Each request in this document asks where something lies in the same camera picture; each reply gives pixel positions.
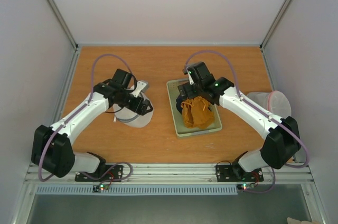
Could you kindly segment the navy blue bra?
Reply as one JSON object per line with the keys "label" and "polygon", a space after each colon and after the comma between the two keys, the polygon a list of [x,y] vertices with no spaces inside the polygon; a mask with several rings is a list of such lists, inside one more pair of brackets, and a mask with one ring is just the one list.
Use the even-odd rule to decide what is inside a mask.
{"label": "navy blue bra", "polygon": [[182,97],[178,96],[176,99],[176,109],[180,114],[182,113],[182,110],[183,110],[183,108],[181,107],[182,102],[183,102]]}

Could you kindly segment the white mesh laundry bag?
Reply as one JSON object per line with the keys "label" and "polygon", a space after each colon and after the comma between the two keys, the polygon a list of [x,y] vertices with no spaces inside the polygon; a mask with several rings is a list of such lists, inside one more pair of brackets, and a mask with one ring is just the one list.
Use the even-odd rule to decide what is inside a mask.
{"label": "white mesh laundry bag", "polygon": [[[139,97],[144,99],[149,99],[144,93],[141,93]],[[113,112],[115,115],[115,120],[136,128],[145,127],[152,119],[154,110],[150,113],[146,113],[145,115],[138,115],[131,110],[125,108],[121,108],[118,104],[114,104],[112,106]]]}

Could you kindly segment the mustard orange bra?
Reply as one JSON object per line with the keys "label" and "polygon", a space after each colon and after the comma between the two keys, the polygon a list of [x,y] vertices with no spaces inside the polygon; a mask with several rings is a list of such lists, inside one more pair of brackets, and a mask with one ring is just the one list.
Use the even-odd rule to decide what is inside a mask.
{"label": "mustard orange bra", "polygon": [[183,124],[187,128],[206,129],[215,121],[211,103],[198,96],[181,102]]}

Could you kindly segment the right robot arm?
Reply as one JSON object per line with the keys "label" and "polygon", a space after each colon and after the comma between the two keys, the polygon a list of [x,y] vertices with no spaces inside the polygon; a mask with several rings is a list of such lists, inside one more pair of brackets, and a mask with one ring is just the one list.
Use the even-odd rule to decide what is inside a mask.
{"label": "right robot arm", "polygon": [[244,152],[233,161],[232,172],[239,181],[262,167],[281,169],[300,150],[298,124],[294,118],[282,118],[263,109],[230,80],[215,79],[204,62],[192,64],[183,72],[189,78],[178,87],[183,100],[202,97],[225,108],[250,125],[264,140],[261,149]]}

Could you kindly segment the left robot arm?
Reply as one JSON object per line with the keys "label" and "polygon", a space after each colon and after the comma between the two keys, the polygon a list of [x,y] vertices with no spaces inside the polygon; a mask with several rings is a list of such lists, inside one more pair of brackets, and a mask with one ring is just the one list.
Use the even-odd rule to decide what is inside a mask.
{"label": "left robot arm", "polygon": [[78,172],[95,180],[102,180],[109,166],[103,157],[94,153],[76,153],[73,143],[98,116],[107,111],[117,121],[135,128],[146,126],[153,116],[153,105],[146,97],[148,82],[138,81],[127,71],[117,69],[112,78],[92,87],[85,100],[60,121],[39,126],[34,132],[31,161],[42,170],[58,178]]}

